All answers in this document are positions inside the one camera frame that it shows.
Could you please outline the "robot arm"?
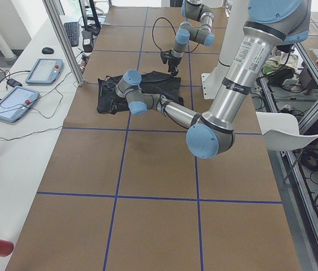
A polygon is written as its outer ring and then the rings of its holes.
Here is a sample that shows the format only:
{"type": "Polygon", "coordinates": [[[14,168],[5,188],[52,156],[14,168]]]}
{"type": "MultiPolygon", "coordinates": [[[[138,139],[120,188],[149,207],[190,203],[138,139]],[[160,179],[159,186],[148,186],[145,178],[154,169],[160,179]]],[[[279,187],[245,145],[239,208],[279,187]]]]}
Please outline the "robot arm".
{"type": "Polygon", "coordinates": [[[168,72],[172,76],[178,74],[178,65],[190,41],[210,46],[215,39],[212,33],[214,14],[207,5],[201,1],[183,1],[182,16],[187,20],[180,24],[173,48],[161,53],[162,62],[168,65],[168,72]]]}
{"type": "Polygon", "coordinates": [[[204,113],[163,94],[144,94],[141,74],[134,69],[122,76],[114,97],[125,100],[133,115],[156,110],[187,128],[190,152],[201,159],[212,158],[233,146],[233,121],[272,49],[308,37],[310,12],[310,1],[234,1],[226,29],[226,38],[234,42],[229,67],[216,67],[205,76],[203,85],[213,90],[215,98],[204,113]]]}

